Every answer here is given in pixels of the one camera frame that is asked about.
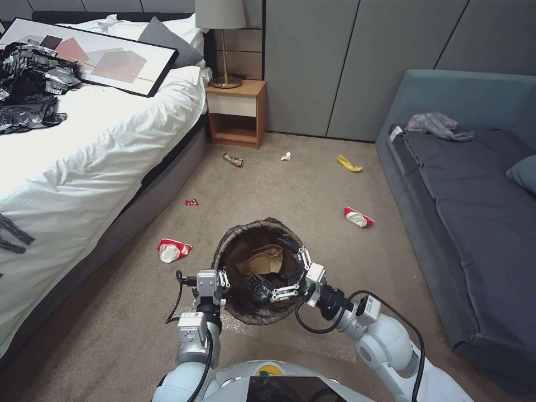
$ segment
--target abstract artwork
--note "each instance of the abstract artwork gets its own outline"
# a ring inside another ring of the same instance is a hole
[[[36,41],[56,56],[76,61],[80,79],[152,97],[179,55],[176,49],[15,18],[0,40]]]

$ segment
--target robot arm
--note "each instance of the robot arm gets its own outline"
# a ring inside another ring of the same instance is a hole
[[[296,317],[300,324],[315,333],[326,333],[331,328],[337,328],[348,337],[365,364],[376,371],[393,394],[395,402],[472,401],[453,378],[433,366],[424,355],[421,358],[419,348],[411,342],[398,320],[380,314],[381,302],[378,297],[367,294],[361,300],[353,301],[355,295],[367,293],[356,292],[345,298],[344,292],[327,284],[324,267],[311,261],[305,247],[299,250],[298,260],[304,266],[298,283],[287,288],[268,289],[271,301],[296,296],[295,293],[305,282],[307,291],[302,304],[319,308],[322,317],[333,325],[327,330],[313,330],[303,323],[297,309]],[[225,306],[225,296],[230,289],[227,275],[225,271],[205,270],[196,277],[180,280],[182,284],[194,287],[196,312],[180,316],[177,325],[180,340],[176,357],[178,366],[162,378],[153,402],[202,400],[215,378],[214,370],[219,363],[219,335],[222,330],[219,313],[221,306]],[[409,375],[399,375],[407,367]],[[417,387],[415,399],[413,394],[418,378],[420,387]]]
[[[219,363],[220,308],[225,306],[224,296],[231,287],[227,274],[204,270],[181,280],[181,284],[194,287],[196,311],[182,313],[179,318],[177,368],[162,378],[152,402],[201,400]]]
[[[318,307],[328,321],[339,321],[336,328],[352,341],[363,362],[376,371],[395,402],[414,400],[421,353],[404,326],[398,320],[380,314],[381,303],[376,297],[368,294],[356,302],[327,285],[323,266],[311,263],[306,269],[307,304]],[[422,379],[416,395],[419,402],[472,401],[449,374],[432,365],[427,358],[423,359],[422,366]],[[399,372],[407,367],[409,375],[402,377]]]

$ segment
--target floor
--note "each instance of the floor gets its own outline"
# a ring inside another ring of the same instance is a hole
[[[287,151],[292,159],[281,161]],[[225,162],[224,152],[243,157],[244,166]],[[340,167],[339,154],[362,165],[363,172]],[[199,205],[185,206],[187,198],[197,198]],[[345,205],[371,216],[374,226],[348,223]],[[227,229],[268,216],[301,238],[326,267],[330,284],[346,294],[371,290],[410,319],[424,336],[427,357],[475,401],[519,401],[451,352],[374,145],[280,134],[267,134],[259,150],[211,145],[175,200],[10,360],[0,374],[0,400],[150,400],[162,375],[175,367],[176,330],[164,325],[178,292],[175,270],[195,275],[209,268]],[[161,238],[193,249],[165,264],[156,252]],[[186,292],[181,309],[192,300]],[[303,308],[302,314],[311,326],[326,325],[314,309]],[[220,367],[285,360],[375,400],[393,400],[338,333],[308,333],[292,315],[265,327],[243,325],[228,314],[223,322]]]

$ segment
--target gray sofa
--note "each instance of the gray sofa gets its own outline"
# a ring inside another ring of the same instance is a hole
[[[389,139],[420,112],[475,138]],[[536,394],[536,199],[504,175],[536,154],[536,77],[409,70],[376,149],[453,350],[509,393]]]

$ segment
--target bed frame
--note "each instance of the bed frame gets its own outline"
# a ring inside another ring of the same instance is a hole
[[[32,19],[46,23],[80,23],[106,18],[110,14],[115,13],[36,11]],[[138,12],[117,14],[120,20],[136,22],[149,22],[153,16],[160,21],[168,21],[192,15]],[[208,67],[216,65],[216,45],[212,31],[204,35],[204,58]],[[0,359],[0,368],[84,280],[132,240],[175,198],[203,157],[210,138],[209,130],[208,119],[204,114],[162,162],[147,173],[142,179],[140,190],[104,232],[93,251],[70,270],[30,313]]]

